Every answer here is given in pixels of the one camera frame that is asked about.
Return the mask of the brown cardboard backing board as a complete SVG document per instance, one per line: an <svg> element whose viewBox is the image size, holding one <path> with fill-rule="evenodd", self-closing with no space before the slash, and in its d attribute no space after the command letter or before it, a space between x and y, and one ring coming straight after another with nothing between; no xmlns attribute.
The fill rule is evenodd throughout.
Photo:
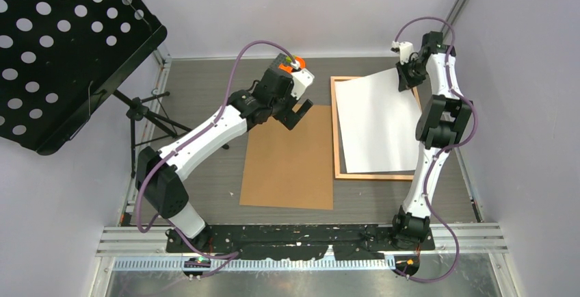
<svg viewBox="0 0 580 297"><path fill-rule="evenodd" d="M291 131L273 118L250 130L240 205L331 210L333 181L330 106L312 106Z"/></svg>

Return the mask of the landscape photo print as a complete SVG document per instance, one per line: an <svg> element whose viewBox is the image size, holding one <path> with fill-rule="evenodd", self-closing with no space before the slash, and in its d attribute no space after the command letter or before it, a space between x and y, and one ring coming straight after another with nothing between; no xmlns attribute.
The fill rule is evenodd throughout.
<svg viewBox="0 0 580 297"><path fill-rule="evenodd" d="M334 83L341 146L348 174L415 170L421 108L411 90L399 91L397 70Z"/></svg>

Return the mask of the wooden picture frame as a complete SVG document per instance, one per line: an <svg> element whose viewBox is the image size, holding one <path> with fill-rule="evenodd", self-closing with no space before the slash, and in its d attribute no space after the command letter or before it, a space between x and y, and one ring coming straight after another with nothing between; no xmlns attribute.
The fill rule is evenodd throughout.
<svg viewBox="0 0 580 297"><path fill-rule="evenodd" d="M413 175L404 174L349 174L341 172L339 114L337 107L335 83L358 79L353 76L330 77L330 111L332 119L332 143L333 143L333 168L334 178L337 180L360 180L360 181L412 181Z"/></svg>

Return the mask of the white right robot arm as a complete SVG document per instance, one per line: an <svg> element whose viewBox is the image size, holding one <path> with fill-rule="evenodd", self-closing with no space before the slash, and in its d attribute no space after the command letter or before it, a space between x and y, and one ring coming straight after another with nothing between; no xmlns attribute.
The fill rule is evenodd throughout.
<svg viewBox="0 0 580 297"><path fill-rule="evenodd" d="M432 199L443 164L452 146L461 142L472 115L462 100L454 70L456 52L443 42L443 34L423 35L421 48L414 51L409 42L392 43L399 54L396 65L398 90L411 90L430 80L432 95L417 122L415 138L419 157L410 191L393 217L390 243L396 249L419 247L429 237Z"/></svg>

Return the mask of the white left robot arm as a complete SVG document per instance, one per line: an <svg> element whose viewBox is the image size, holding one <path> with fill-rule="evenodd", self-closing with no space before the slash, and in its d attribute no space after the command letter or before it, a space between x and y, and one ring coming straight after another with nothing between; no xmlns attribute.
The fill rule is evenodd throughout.
<svg viewBox="0 0 580 297"><path fill-rule="evenodd" d="M298 111L293 110L314 80L305 68L292 73L268 68L251 90L232 93L223 108L181 139L158 151L144 148L137 162L135 208L148 201L183 234L186 246L203 251L210 241L207 223L190 203L185 180L218 149L269 118L292 130L313 105L305 100Z"/></svg>

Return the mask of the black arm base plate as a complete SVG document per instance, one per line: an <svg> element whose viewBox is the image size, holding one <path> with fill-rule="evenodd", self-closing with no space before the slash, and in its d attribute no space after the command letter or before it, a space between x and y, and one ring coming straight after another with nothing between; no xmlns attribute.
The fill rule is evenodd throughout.
<svg viewBox="0 0 580 297"><path fill-rule="evenodd" d="M374 260L384 252L435 249L431 235L416 245L393 240L391 231L389 224L215 224L189 242L168 229L166 251L189 253L198 249L242 260L307 261L321 259L328 250L338 260Z"/></svg>

